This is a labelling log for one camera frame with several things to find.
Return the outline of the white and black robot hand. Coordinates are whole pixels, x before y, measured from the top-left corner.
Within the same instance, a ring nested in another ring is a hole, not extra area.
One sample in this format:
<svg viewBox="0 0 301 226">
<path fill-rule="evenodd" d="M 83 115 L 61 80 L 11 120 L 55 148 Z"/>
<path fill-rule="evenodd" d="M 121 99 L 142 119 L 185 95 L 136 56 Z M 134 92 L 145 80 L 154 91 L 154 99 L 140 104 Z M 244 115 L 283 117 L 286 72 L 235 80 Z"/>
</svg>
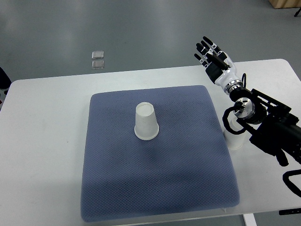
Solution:
<svg viewBox="0 0 301 226">
<path fill-rule="evenodd" d="M 198 53 L 194 57 L 205 68 L 210 81 L 220 86 L 226 94 L 236 88 L 243 87 L 242 79 L 237 76 L 237 69 L 231 58 L 221 48 L 204 36 L 196 44 Z"/>
</svg>

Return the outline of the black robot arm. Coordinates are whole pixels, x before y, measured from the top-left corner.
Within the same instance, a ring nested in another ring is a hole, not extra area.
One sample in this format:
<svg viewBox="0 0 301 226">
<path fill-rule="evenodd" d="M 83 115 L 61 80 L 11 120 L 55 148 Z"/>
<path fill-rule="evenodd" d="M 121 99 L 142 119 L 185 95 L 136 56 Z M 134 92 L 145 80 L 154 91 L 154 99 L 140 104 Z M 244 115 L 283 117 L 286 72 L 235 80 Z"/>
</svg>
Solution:
<svg viewBox="0 0 301 226">
<path fill-rule="evenodd" d="M 301 161 L 301 129 L 298 117 L 287 105 L 259 92 L 238 87 L 230 92 L 235 103 L 225 110 L 222 121 L 234 135 L 248 131 L 249 141 L 263 152 L 275 156 L 281 166 L 287 166 L 286 155 Z"/>
</svg>

